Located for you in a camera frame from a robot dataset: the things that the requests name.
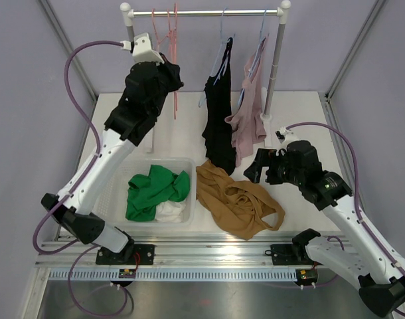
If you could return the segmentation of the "white plastic basket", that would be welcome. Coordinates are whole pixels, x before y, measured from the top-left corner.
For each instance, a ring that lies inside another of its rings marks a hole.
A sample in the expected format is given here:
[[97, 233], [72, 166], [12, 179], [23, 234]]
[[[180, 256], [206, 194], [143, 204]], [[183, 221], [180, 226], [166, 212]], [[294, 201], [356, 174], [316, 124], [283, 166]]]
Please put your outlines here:
[[[127, 205], [128, 181], [136, 174], [148, 174], [150, 165], [162, 165], [174, 173], [185, 171], [191, 179], [191, 190], [185, 199], [186, 207], [183, 211], [181, 223], [133, 222], [125, 218]], [[194, 216], [196, 201], [196, 171], [195, 163], [189, 158], [135, 158], [123, 162], [114, 173], [111, 180], [101, 192], [94, 212], [107, 222], [121, 228], [136, 227], [180, 227], [188, 225]]]

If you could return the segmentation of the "blue hanger under black top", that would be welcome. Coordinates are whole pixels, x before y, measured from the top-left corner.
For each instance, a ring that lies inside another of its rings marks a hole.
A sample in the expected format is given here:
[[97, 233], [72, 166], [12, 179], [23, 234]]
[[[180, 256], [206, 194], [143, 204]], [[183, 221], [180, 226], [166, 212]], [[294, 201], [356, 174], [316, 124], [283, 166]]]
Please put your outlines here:
[[226, 49], [227, 45], [230, 43], [230, 40], [231, 39], [234, 40], [235, 37], [236, 37], [235, 33], [233, 35], [229, 35], [228, 37], [226, 37], [224, 35], [223, 22], [224, 22], [224, 16], [225, 16], [225, 13], [226, 13], [227, 10], [228, 10], [228, 7], [225, 7], [224, 10], [222, 11], [222, 14], [221, 14], [221, 18], [220, 18], [220, 45], [219, 45], [218, 52], [216, 54], [216, 58], [214, 60], [210, 75], [209, 75], [209, 79], [207, 80], [207, 83], [208, 83], [209, 80], [212, 78], [212, 83], [211, 84], [213, 86], [218, 82], [220, 76], [225, 73], [226, 63], [223, 62], [223, 60], [222, 60], [224, 50]]

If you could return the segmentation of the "black tank top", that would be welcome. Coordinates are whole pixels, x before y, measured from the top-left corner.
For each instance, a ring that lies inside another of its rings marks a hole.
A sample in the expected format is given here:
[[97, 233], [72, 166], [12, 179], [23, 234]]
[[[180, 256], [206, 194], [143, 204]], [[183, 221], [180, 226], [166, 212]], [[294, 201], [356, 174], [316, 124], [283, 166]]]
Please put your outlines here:
[[202, 133], [206, 157], [231, 175], [236, 168], [236, 148], [232, 146], [232, 126], [225, 119], [232, 115], [230, 57], [233, 38], [228, 38], [220, 67], [205, 84], [207, 122]]

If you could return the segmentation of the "pink tank top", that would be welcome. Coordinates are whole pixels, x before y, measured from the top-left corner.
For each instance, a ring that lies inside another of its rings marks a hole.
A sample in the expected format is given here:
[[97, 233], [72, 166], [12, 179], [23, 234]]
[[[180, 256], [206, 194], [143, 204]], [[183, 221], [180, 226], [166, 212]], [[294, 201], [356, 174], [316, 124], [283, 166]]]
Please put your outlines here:
[[[261, 113], [262, 63], [267, 42], [268, 38], [266, 37], [260, 64], [256, 67], [253, 79], [251, 81], [246, 80], [245, 95], [241, 107], [238, 108], [235, 114], [225, 118], [225, 122], [230, 124], [232, 128], [231, 145], [236, 150], [236, 166], [241, 164], [243, 158], [253, 154], [254, 144], [263, 142], [266, 138]], [[248, 74], [253, 56], [254, 53], [244, 66], [244, 78]]]

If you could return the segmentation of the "aluminium mounting rail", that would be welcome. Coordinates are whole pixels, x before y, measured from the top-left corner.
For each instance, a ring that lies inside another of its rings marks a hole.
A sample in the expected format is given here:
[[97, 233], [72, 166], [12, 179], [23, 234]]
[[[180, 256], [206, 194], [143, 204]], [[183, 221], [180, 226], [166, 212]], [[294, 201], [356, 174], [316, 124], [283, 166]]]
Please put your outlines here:
[[[129, 232], [138, 244], [155, 246], [152, 268], [266, 268], [272, 265], [271, 257], [265, 255], [270, 245], [290, 243], [301, 231], [262, 231], [245, 241], [221, 232], [155, 232], [157, 229], [141, 229]], [[55, 250], [72, 241], [66, 231], [57, 240], [47, 240], [42, 248]], [[33, 266], [37, 268], [58, 268], [71, 266], [80, 253], [90, 245], [74, 243], [54, 255], [35, 257]], [[96, 265], [97, 249], [92, 249], [80, 258], [78, 267], [99, 267]]]

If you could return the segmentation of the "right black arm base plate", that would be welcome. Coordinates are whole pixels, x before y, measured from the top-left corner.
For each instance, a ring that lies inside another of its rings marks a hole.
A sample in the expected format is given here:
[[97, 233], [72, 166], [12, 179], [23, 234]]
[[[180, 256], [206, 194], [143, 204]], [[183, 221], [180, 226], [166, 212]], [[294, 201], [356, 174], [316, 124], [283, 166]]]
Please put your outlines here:
[[272, 244], [264, 254], [271, 258], [276, 266], [312, 265], [313, 262], [292, 244]]

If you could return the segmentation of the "white tank top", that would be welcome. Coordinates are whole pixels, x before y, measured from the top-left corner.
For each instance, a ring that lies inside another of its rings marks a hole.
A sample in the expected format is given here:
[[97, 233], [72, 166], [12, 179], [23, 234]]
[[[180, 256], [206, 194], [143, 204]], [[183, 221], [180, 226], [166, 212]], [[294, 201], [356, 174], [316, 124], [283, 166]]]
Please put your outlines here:
[[186, 207], [185, 201], [165, 201], [156, 206], [155, 220], [159, 223], [181, 223], [183, 211]]

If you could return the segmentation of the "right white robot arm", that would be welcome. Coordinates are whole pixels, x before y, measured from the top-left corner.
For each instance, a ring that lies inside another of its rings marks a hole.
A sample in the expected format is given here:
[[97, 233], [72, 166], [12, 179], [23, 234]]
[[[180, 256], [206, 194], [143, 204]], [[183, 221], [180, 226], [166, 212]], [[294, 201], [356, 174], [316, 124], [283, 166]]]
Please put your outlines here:
[[321, 234], [307, 229], [296, 235], [291, 255], [327, 266], [355, 289], [365, 306], [384, 318], [405, 303], [405, 258], [394, 249], [355, 203], [343, 178], [322, 168], [317, 150], [308, 141], [291, 142], [281, 150], [259, 149], [244, 176], [259, 183], [296, 186], [345, 235], [357, 256], [332, 246]]

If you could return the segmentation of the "green tank top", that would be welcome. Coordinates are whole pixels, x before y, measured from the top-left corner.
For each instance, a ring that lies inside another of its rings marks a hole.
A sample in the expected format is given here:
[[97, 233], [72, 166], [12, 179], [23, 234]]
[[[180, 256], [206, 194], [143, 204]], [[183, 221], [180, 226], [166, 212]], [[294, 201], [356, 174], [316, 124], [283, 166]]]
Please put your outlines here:
[[133, 222], [155, 220], [161, 203], [184, 201], [191, 190], [191, 179], [185, 171], [174, 173], [162, 165], [150, 165], [148, 174], [136, 174], [128, 181], [125, 218]]

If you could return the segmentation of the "white metal clothes rack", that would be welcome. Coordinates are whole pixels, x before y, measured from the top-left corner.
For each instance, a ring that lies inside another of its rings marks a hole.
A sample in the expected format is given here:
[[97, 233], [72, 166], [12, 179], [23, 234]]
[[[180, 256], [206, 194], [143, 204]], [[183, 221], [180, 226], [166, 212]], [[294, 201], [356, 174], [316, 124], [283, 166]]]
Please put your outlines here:
[[[279, 19], [278, 31], [276, 35], [276, 43], [274, 46], [274, 55], [272, 59], [272, 65], [270, 70], [268, 87], [263, 89], [264, 93], [264, 111], [261, 114], [261, 119], [263, 121], [264, 129], [267, 133], [264, 139], [264, 146], [270, 148], [273, 146], [273, 134], [271, 130], [271, 107], [272, 100], [275, 91], [276, 78], [278, 73], [278, 64], [280, 61], [280, 54], [282, 49], [282, 43], [284, 39], [285, 26], [289, 16], [289, 10], [291, 8], [290, 1], [282, 1], [277, 9], [267, 10], [267, 15], [276, 16]], [[151, 17], [151, 11], [135, 11], [131, 8], [129, 3], [123, 2], [120, 5], [120, 11], [122, 13], [123, 22], [127, 29], [127, 34], [129, 40], [133, 42], [136, 36], [133, 29], [133, 20], [137, 17]], [[156, 17], [167, 17], [170, 13], [173, 15], [176, 13], [177, 17], [221, 17], [223, 10], [185, 10], [178, 11], [176, 9], [172, 11], [155, 11]], [[227, 10], [225, 17], [236, 17], [236, 16], [263, 16], [265, 10], [259, 9], [238, 9], [238, 10]]]

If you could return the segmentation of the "blue hanger under pink top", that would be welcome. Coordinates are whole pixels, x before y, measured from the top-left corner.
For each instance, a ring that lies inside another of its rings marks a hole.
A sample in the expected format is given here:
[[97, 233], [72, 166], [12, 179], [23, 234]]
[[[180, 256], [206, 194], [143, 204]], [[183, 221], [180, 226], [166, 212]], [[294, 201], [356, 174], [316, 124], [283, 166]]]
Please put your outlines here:
[[258, 46], [257, 46], [256, 52], [254, 53], [252, 64], [250, 65], [250, 68], [248, 69], [248, 74], [245, 76], [245, 79], [243, 81], [243, 84], [242, 84], [242, 87], [240, 90], [240, 95], [238, 98], [238, 102], [236, 105], [237, 108], [241, 107], [243, 99], [244, 99], [245, 89], [246, 89], [245, 88], [246, 80], [251, 81], [253, 79], [254, 74], [256, 72], [256, 67], [260, 64], [264, 43], [266, 41], [266, 36], [264, 36], [264, 23], [265, 23], [266, 15], [267, 15], [267, 10], [265, 10], [264, 14], [263, 14], [262, 24], [261, 24], [260, 32], [259, 32]]

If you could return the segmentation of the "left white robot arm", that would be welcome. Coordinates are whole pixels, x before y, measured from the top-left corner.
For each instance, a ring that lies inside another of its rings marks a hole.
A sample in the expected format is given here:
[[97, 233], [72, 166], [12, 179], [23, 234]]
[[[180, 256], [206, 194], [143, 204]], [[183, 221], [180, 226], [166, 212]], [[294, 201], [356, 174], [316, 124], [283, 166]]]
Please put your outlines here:
[[133, 65], [93, 153], [64, 188], [56, 194], [45, 194], [41, 200], [52, 218], [78, 241], [109, 251], [120, 265], [133, 258], [134, 240], [92, 209], [122, 161], [155, 126], [167, 95], [182, 86], [177, 64], [165, 61]]

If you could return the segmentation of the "brown tank top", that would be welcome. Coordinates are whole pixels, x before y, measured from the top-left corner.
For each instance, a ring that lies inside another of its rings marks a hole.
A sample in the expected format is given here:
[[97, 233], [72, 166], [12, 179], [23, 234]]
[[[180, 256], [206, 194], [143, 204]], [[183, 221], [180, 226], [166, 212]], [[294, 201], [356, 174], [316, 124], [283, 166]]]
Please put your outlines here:
[[282, 226], [284, 209], [261, 185], [236, 181], [209, 160], [196, 173], [197, 199], [223, 231], [247, 241]]

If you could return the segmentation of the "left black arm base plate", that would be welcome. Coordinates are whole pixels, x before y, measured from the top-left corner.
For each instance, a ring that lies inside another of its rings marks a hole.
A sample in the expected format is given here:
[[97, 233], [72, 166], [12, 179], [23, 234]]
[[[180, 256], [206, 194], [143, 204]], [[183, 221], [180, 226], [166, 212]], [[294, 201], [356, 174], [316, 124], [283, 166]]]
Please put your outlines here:
[[97, 265], [152, 265], [155, 256], [155, 246], [150, 244], [134, 244], [126, 247], [120, 253], [113, 253], [102, 247], [96, 255]]

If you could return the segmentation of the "pink wire hanger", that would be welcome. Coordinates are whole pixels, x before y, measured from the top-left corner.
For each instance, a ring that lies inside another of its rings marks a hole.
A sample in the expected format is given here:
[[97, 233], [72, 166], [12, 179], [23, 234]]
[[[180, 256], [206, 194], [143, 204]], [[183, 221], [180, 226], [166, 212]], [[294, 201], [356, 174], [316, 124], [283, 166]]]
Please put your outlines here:
[[156, 40], [156, 50], [159, 51], [159, 49], [163, 45], [163, 43], [170, 41], [170, 30], [168, 30], [165, 35], [160, 35], [158, 30], [157, 30], [157, 25], [155, 23], [155, 18], [156, 18], [155, 10], [152, 9], [151, 22], [152, 22], [152, 25], [153, 25], [153, 31], [154, 31], [155, 40]]

